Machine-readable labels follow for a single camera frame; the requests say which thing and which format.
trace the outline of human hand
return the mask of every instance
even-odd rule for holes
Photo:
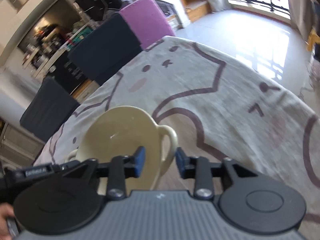
[[[11,240],[6,218],[14,217],[13,207],[8,203],[0,205],[0,240]]]

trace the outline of cream mug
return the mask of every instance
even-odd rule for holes
[[[162,141],[167,135],[170,149],[163,155]],[[144,110],[134,106],[119,106],[102,114],[88,129],[79,148],[65,158],[84,161],[98,159],[110,162],[118,155],[133,155],[139,146],[146,148],[146,159],[138,179],[126,179],[127,194],[133,189],[153,190],[160,177],[169,169],[178,146],[176,132],[167,125],[157,125]],[[105,195],[107,178],[100,178],[98,194]]]

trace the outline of staircase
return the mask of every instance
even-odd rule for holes
[[[181,0],[191,22],[199,20],[201,17],[211,13],[211,8],[207,0]]]

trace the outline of tiled floor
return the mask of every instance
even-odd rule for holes
[[[308,79],[310,53],[297,30],[254,14],[209,14],[177,36],[221,50],[298,95]]]

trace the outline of white tablecloth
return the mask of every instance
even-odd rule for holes
[[[76,109],[35,164],[61,163],[101,114],[121,105],[170,125],[188,155],[229,156],[298,190],[308,206],[300,231],[320,239],[320,122],[294,94],[229,55],[166,36]],[[173,163],[159,188],[192,184]]]

